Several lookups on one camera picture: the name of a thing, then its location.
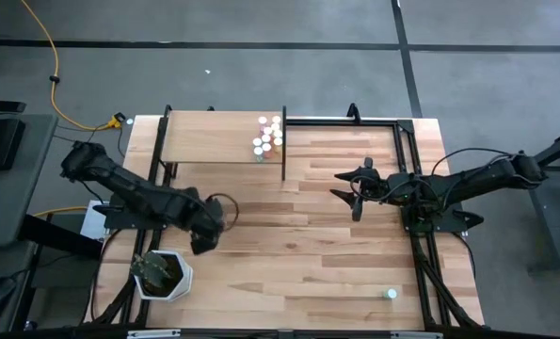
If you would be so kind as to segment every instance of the cup stack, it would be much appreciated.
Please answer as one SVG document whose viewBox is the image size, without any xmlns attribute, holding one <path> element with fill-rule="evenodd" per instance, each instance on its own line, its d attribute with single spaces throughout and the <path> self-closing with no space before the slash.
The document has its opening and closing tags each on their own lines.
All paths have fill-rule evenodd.
<svg viewBox="0 0 560 339">
<path fill-rule="evenodd" d="M 259 137 L 252 140 L 254 155 L 257 162 L 263 162 L 280 153 L 283 145 L 283 133 L 281 131 L 281 117 L 275 116 L 269 121 L 266 117 L 259 117 Z"/>
</svg>

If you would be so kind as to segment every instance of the wooden table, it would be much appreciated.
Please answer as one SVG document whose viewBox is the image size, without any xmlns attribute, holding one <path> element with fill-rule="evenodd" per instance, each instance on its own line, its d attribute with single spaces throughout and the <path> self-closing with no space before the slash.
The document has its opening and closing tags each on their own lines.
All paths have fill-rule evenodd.
<svg viewBox="0 0 560 339">
<path fill-rule="evenodd" d="M 129 141 L 124 167 L 143 177 L 159 118 L 137 116 Z M 423 171 L 429 173 L 444 156 L 439 123 L 413 121 Z M 188 234 L 172 227 L 164 232 L 160 249 L 184 255 L 194 283 L 183 299 L 151 303 L 148 327 L 421 330 L 411 245 L 398 208 L 367 203 L 361 222 L 352 222 L 348 206 L 328 192 L 347 190 L 348 183 L 333 174 L 355 169 L 364 156 L 374 158 L 382 177 L 397 172 L 392 131 L 289 126 L 286 152 L 284 183 L 276 166 L 180 165 L 173 186 L 196 186 L 201 196 L 229 193 L 242 213 L 217 249 L 201 256 L 191 254 Z M 445 163 L 438 173 L 448 172 Z M 110 244 L 97 286 L 97 314 L 127 280 L 135 238 L 136 232 L 123 231 Z M 466 248 L 450 234 L 437 234 L 437 244 L 445 284 L 483 323 Z M 397 299 L 381 298 L 389 288 L 398 291 Z M 428 291 L 438 320 L 436 292 Z M 138 302 L 136 296 L 132 315 Z"/>
</svg>

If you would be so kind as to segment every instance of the potted plant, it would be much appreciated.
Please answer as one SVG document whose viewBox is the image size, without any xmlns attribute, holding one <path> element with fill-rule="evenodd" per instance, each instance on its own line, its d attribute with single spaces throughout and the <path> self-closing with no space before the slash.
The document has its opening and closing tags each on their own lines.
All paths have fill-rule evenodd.
<svg viewBox="0 0 560 339">
<path fill-rule="evenodd" d="M 136 254 L 131 264 L 139 295 L 148 300 L 173 301 L 186 295 L 192 287 L 192 271 L 179 253 L 170 250 Z"/>
</svg>

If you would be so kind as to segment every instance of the table leg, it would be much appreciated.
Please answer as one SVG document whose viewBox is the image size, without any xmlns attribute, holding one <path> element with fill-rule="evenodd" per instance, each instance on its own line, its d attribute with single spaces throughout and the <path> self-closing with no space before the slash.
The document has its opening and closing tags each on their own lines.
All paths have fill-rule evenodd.
<svg viewBox="0 0 560 339">
<path fill-rule="evenodd" d="M 86 236 L 67 231 L 40 218 L 25 216 L 19 239 L 34 241 L 57 250 L 100 259 L 102 243 Z"/>
</svg>

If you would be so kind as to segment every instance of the black cable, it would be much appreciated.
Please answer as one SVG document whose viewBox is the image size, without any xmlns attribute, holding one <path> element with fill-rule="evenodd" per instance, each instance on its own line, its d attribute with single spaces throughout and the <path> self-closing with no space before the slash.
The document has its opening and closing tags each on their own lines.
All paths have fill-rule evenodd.
<svg viewBox="0 0 560 339">
<path fill-rule="evenodd" d="M 120 156 L 125 158 L 125 153 L 120 149 L 120 138 L 122 137 L 122 126 L 119 129 L 119 139 L 117 140 L 117 150 L 119 150 Z"/>
<path fill-rule="evenodd" d="M 462 177 L 457 180 L 456 182 L 452 183 L 449 188 L 447 188 L 447 191 L 445 192 L 445 195 L 443 196 L 443 200 L 442 200 L 442 211 L 445 211 L 447 209 L 447 200 L 449 198 L 449 195 L 451 194 L 451 192 L 453 191 L 453 189 L 459 185 L 460 183 L 462 183 L 465 180 L 470 180 L 472 177 L 478 175 L 479 173 L 483 172 L 484 170 L 487 170 L 491 165 L 493 165 L 497 160 L 500 160 L 501 158 L 507 158 L 508 156 L 504 156 L 503 154 L 499 154 L 497 156 L 494 156 L 492 159 L 490 159 L 485 166 L 476 169 L 474 172 L 472 172 L 468 177 L 465 177 L 462 175 Z"/>
<path fill-rule="evenodd" d="M 380 197 L 380 198 L 372 198 L 372 197 L 367 197 L 367 196 L 365 196 L 365 195 L 359 193 L 358 190 L 355 189 L 354 184 L 355 184 L 355 181 L 356 181 L 357 179 L 366 179 L 366 180 L 369 180 L 369 181 L 375 183 L 378 187 L 379 187 L 379 183 L 377 183 L 377 182 L 376 182 L 374 179 L 372 179 L 372 178 L 368 178 L 368 177 L 361 176 L 361 175 L 358 175 L 358 176 L 354 177 L 354 178 L 351 179 L 351 181 L 350 181 L 350 186 L 351 186 L 351 189 L 353 190 L 353 193 L 355 193 L 355 195 L 357 195 L 358 197 L 362 197 L 362 198 L 364 198 L 364 199 L 366 199 L 366 200 L 369 200 L 369 201 L 371 201 L 371 202 L 384 202 L 384 201 L 386 201 L 388 198 L 391 197 L 391 195 L 392 195 L 392 193 L 394 193 L 394 191 L 396 191 L 397 189 L 401 188 L 402 186 L 405 186 L 405 185 L 407 185 L 407 184 L 412 184 L 412 183 L 424 184 L 425 186 L 427 186 L 428 188 L 430 188 L 430 190 L 432 191 L 432 193 L 434 194 L 434 196 L 437 198 L 437 202 L 439 201 L 439 195 L 437 194 L 437 191 L 435 191 L 434 188 L 433 188 L 429 183 L 425 182 L 424 180 L 412 179 L 412 180 L 409 180 L 409 181 L 405 181 L 405 182 L 403 182 L 403 183 L 401 183 L 401 184 L 395 186 L 393 189 L 391 189 L 391 190 L 390 190 L 387 194 L 385 194 L 384 196 L 382 196 L 382 197 Z"/>
<path fill-rule="evenodd" d="M 235 206 L 235 217 L 233 218 L 233 222 L 229 227 L 223 230 L 223 232 L 227 232 L 230 229 L 232 229 L 233 226 L 235 226 L 235 223 L 238 221 L 238 217 L 240 217 L 240 206 L 238 205 L 238 202 L 234 198 L 232 198 L 229 194 L 225 194 L 225 193 L 211 194 L 210 196 L 208 196 L 208 198 L 206 198 L 206 200 L 212 199 L 214 197 L 225 197 L 230 201 L 232 201 L 233 205 Z"/>
<path fill-rule="evenodd" d="M 35 269 L 51 266 L 51 265 L 57 263 L 58 261 L 60 261 L 60 260 L 62 260 L 62 259 L 70 258 L 70 257 L 73 257 L 73 256 L 76 256 L 76 254 L 66 254 L 66 255 L 59 256 L 59 257 L 57 257 L 56 259 L 54 259 L 54 260 L 52 260 L 52 261 L 50 261 L 50 262 L 47 262 L 47 263 L 45 263 L 45 264 L 36 266 Z M 10 274 L 8 277 L 11 278 L 11 279 L 15 279 L 19 274 L 28 272 L 28 271 L 30 271 L 31 269 L 33 269 L 33 267 L 21 269 L 21 270 L 19 270 L 19 271 L 16 271 L 16 272 Z"/>
<path fill-rule="evenodd" d="M 102 199 L 102 197 L 100 197 L 100 195 L 98 195 L 98 193 L 94 192 L 91 188 L 89 188 L 89 186 L 87 184 L 85 184 L 84 181 L 82 180 L 77 180 L 79 183 L 83 184 L 83 186 L 85 187 L 86 190 L 89 191 L 89 193 L 93 194 L 96 198 L 98 198 L 98 200 L 100 201 L 101 204 L 104 204 L 104 200 Z"/>
<path fill-rule="evenodd" d="M 95 269 L 95 272 L 93 272 L 93 278 L 91 279 L 91 299 L 88 299 L 88 303 L 90 303 L 89 305 L 89 314 L 91 315 L 91 322 L 93 322 L 93 320 L 96 319 L 95 316 L 95 290 L 96 287 L 98 285 L 98 275 L 100 274 L 100 268 L 102 267 L 102 260 L 104 259 L 104 255 L 106 253 L 106 250 L 108 249 L 108 246 L 112 243 L 112 240 L 114 240 L 114 238 L 117 236 L 117 234 L 120 233 L 121 230 L 115 230 L 106 240 L 106 242 L 104 243 L 104 246 L 102 247 L 102 254 L 100 255 L 100 262 L 98 263 L 98 266 Z"/>
<path fill-rule="evenodd" d="M 437 169 L 437 166 L 446 158 L 455 155 L 457 153 L 462 153 L 462 152 L 466 152 L 466 151 L 485 151 L 485 152 L 494 152 L 494 153 L 500 153 L 503 155 L 511 155 L 511 153 L 508 152 L 504 152 L 504 151 L 499 151 L 499 150 L 493 150 L 490 148 L 483 148 L 483 147 L 469 147 L 469 148 L 465 148 L 465 149 L 461 149 L 461 150 L 457 150 L 455 152 L 449 153 L 447 155 L 445 155 L 441 160 L 437 161 L 437 163 L 434 165 L 434 167 L 432 168 L 432 171 L 430 172 L 430 175 L 434 174 L 434 171 Z"/>
<path fill-rule="evenodd" d="M 96 127 L 93 129 L 93 131 L 91 131 L 91 136 L 89 136 L 89 139 L 88 139 L 86 142 L 90 142 L 91 139 L 93 138 L 93 136 L 95 136 L 95 133 L 96 133 L 96 132 L 104 131 L 104 130 L 101 130 L 100 128 L 101 128 L 101 127 L 104 127 L 104 126 L 106 126 L 106 125 L 108 125 L 108 122 L 107 122 L 107 123 L 103 123 L 103 124 L 101 124 L 101 125 L 99 125 L 99 126 L 96 126 Z"/>
<path fill-rule="evenodd" d="M 74 143 L 75 141 L 77 141 L 77 140 L 73 140 L 73 139 L 71 139 L 71 138 L 61 137 L 61 136 L 57 136 L 57 135 L 54 135 L 54 137 L 57 137 L 57 138 L 59 138 L 59 139 L 66 140 L 66 141 L 69 141 L 69 142 L 72 142 L 72 143 Z"/>
<path fill-rule="evenodd" d="M 474 262 L 474 254 L 472 253 L 472 248 L 470 248 L 470 245 L 468 244 L 466 239 L 464 239 L 464 237 L 461 236 L 459 233 L 453 232 L 452 234 L 455 235 L 457 239 L 461 240 L 461 242 L 464 243 L 464 245 L 468 249 L 468 253 L 470 254 L 470 264 L 472 264 L 472 275 L 476 280 L 476 263 Z"/>
</svg>

